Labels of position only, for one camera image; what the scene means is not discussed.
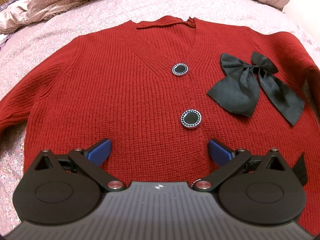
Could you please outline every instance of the v-neck collar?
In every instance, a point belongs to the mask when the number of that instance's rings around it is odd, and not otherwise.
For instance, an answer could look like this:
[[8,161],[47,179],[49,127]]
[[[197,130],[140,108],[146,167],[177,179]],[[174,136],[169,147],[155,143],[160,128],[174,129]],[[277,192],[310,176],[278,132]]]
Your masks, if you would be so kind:
[[[182,60],[183,62],[176,62],[167,55],[164,55],[152,44],[152,41],[147,40],[141,33],[139,33],[139,29],[166,27],[174,24],[185,24],[196,29],[194,44],[188,56]],[[201,54],[206,50],[203,21],[197,18],[189,18],[186,22],[180,18],[172,16],[165,16],[154,22],[134,23],[130,20],[120,25],[119,28],[121,28],[121,33],[128,46],[149,66],[153,72],[162,77],[172,75],[171,68],[177,63],[185,63],[187,65],[194,64],[198,58],[202,57]]]

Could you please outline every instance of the black bow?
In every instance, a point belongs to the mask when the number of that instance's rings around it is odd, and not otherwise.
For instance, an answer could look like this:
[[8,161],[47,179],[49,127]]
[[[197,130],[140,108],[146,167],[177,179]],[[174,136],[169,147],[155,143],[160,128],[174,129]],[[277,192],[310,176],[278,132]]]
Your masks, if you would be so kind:
[[253,52],[252,65],[222,53],[220,63],[226,77],[209,91],[219,105],[234,114],[251,117],[258,103],[260,89],[254,76],[258,73],[260,85],[279,112],[295,125],[304,108],[304,101],[273,73],[278,69],[270,59]]

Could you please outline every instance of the blue trigger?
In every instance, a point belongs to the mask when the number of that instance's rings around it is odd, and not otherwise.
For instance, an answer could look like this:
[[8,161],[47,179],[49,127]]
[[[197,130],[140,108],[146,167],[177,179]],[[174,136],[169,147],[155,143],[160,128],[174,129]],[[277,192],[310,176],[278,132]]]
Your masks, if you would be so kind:
[[208,152],[211,159],[217,163],[218,166],[226,164],[235,157],[235,152],[233,150],[215,139],[209,141]]
[[109,139],[103,139],[85,150],[84,156],[95,165],[100,166],[106,159],[108,159],[110,153],[111,141]]

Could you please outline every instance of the ribbed knit texture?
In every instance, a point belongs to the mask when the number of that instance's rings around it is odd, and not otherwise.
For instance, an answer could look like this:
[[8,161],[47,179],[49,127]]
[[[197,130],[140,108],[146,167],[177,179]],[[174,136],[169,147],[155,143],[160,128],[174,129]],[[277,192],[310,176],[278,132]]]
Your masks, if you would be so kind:
[[[299,223],[316,234],[320,130],[310,105],[292,127],[262,89],[251,118],[230,114],[206,94],[224,78],[223,52],[250,63],[253,51],[270,58],[275,76],[305,101],[300,87],[307,79],[320,110],[320,72],[292,34],[167,16],[80,36],[55,52],[0,102],[0,132],[28,120],[25,170],[41,149],[64,154],[109,138],[103,168],[127,184],[207,175],[216,168],[207,151],[212,138],[257,155],[278,147],[291,167],[304,152],[308,200]],[[172,74],[177,63],[188,65],[185,76]],[[194,130],[180,123],[188,109],[202,114]]]

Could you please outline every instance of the black button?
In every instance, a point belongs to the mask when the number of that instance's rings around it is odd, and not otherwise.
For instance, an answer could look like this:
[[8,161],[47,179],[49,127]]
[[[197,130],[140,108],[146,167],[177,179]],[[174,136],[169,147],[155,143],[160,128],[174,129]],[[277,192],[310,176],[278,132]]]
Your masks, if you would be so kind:
[[188,72],[188,66],[183,63],[178,63],[173,66],[172,73],[176,76],[183,76]]
[[201,123],[201,114],[194,109],[187,110],[181,116],[181,123],[188,129],[196,128]]

